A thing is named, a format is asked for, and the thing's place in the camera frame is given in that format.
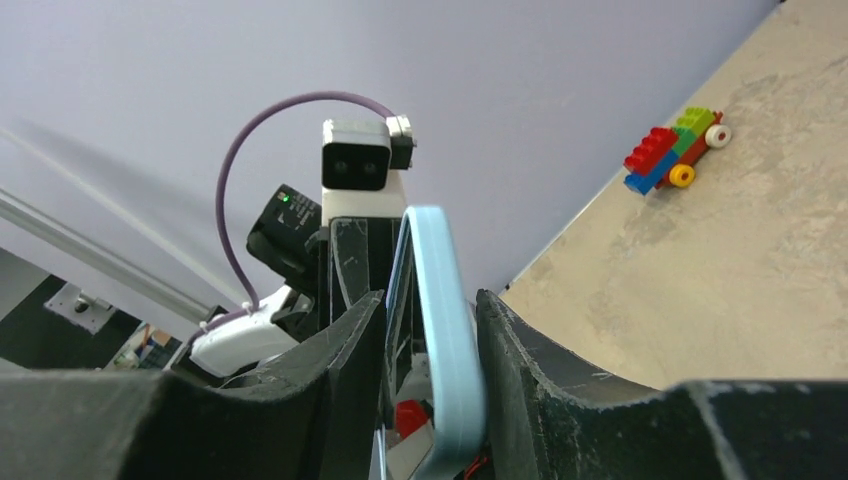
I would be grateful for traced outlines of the light blue phone case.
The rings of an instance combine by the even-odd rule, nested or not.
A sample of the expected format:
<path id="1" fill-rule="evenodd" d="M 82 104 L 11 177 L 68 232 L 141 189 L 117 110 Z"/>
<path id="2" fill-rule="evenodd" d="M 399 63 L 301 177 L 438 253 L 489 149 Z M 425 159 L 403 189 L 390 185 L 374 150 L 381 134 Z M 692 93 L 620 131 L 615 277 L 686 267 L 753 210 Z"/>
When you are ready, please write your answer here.
<path id="1" fill-rule="evenodd" d="M 409 476 L 452 479 L 484 443 L 487 395 L 450 225 L 437 206 L 410 206 L 404 213 L 386 294 L 390 334 L 404 312 L 411 278 L 420 300 L 435 425 L 430 448 Z"/>

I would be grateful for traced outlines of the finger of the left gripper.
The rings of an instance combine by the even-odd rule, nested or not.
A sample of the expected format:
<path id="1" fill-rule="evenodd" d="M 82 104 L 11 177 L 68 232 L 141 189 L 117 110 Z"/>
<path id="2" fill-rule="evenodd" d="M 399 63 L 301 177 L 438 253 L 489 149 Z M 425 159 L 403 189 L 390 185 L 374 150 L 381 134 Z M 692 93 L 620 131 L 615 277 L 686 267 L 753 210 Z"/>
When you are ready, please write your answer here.
<path id="1" fill-rule="evenodd" d="M 339 217 L 321 230 L 319 329 L 365 294 L 388 287 L 399 228 L 398 218 Z"/>

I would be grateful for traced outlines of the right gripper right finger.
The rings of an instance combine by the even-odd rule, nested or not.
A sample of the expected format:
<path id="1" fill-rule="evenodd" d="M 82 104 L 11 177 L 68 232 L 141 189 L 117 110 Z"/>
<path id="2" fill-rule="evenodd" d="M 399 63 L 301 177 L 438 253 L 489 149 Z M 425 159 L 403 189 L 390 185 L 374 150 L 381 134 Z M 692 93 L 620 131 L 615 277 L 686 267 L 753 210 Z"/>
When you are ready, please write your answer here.
<path id="1" fill-rule="evenodd" d="M 499 479 L 843 479 L 843 381 L 618 377 L 476 298 Z"/>

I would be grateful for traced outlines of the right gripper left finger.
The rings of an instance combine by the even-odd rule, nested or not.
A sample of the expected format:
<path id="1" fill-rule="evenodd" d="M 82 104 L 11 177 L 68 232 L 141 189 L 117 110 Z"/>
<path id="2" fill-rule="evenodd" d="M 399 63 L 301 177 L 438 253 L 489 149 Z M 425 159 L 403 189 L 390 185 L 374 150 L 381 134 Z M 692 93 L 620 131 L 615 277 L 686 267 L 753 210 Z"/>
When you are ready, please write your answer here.
<path id="1" fill-rule="evenodd" d="M 208 389 L 170 372 L 1 379 L 5 479 L 365 479 L 385 342 L 383 295 L 257 370 Z"/>

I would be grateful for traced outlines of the black phone from case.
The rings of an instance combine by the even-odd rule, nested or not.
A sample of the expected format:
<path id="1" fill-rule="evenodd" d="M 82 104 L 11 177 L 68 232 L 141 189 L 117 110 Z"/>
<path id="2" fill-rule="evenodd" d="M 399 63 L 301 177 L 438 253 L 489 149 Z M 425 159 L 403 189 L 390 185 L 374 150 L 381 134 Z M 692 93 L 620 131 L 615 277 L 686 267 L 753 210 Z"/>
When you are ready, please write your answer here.
<path id="1" fill-rule="evenodd" d="M 409 399 L 419 401 L 432 394 L 428 381 L 422 386 L 407 377 L 414 373 L 414 354 L 426 351 L 423 317 L 418 280 L 416 277 L 412 227 L 407 218 L 399 224 L 398 238 L 388 290 L 386 292 L 387 337 L 383 380 L 381 387 L 380 418 L 383 421 L 378 436 L 379 472 L 382 479 L 390 479 L 388 453 L 389 441 L 400 437 L 396 425 L 398 404 Z"/>

